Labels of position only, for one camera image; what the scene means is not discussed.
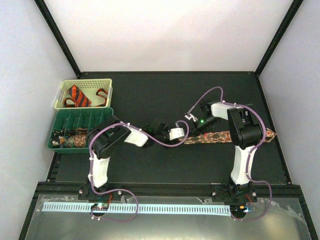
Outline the floral patterned tie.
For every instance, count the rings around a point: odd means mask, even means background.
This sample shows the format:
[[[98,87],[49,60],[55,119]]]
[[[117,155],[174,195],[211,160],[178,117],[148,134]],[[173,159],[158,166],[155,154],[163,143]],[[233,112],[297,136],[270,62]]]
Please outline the floral patterned tie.
[[[277,133],[269,128],[266,128],[266,138],[265,143],[271,142]],[[200,134],[199,136],[188,137],[184,144],[216,144],[216,143],[232,143],[230,131],[220,131],[220,132],[207,132]]]

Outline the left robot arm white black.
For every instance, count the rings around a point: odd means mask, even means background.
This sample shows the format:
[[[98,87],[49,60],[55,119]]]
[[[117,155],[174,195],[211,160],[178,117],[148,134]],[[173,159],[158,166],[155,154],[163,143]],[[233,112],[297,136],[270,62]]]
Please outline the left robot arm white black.
[[[108,181],[109,162],[119,144],[148,148],[155,143],[138,130],[119,125],[120,122],[115,115],[110,115],[86,136],[90,160],[88,180],[92,183],[89,193],[97,200],[107,195],[108,188],[105,184]]]

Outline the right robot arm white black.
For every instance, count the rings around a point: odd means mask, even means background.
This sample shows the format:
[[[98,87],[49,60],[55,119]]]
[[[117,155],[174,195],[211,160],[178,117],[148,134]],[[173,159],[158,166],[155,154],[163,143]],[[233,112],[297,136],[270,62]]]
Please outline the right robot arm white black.
[[[204,134],[218,119],[228,122],[231,142],[235,145],[235,155],[227,195],[230,200],[238,202],[251,190],[254,155],[266,135],[265,128],[261,125],[263,122],[252,112],[249,105],[201,101],[199,106],[204,117],[191,117],[195,126],[193,135]]]

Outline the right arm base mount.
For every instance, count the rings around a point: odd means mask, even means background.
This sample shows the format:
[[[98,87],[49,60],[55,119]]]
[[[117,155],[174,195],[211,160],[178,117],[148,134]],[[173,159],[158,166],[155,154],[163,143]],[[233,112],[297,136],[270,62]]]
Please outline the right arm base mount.
[[[211,196],[216,202],[225,203],[256,203],[257,197],[253,196],[253,188],[250,183],[243,185],[215,184],[211,187]]]

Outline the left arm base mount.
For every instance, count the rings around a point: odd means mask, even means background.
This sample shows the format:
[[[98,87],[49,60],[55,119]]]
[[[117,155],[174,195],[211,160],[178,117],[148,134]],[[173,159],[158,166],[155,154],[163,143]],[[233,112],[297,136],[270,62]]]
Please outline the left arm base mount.
[[[99,193],[104,193],[113,189],[121,188],[119,184],[106,183],[105,185],[94,189]],[[110,198],[112,201],[119,201],[125,192],[123,190],[116,190],[107,194],[97,194],[92,190],[91,184],[83,184],[78,193],[78,200],[89,201],[89,202],[107,202]]]

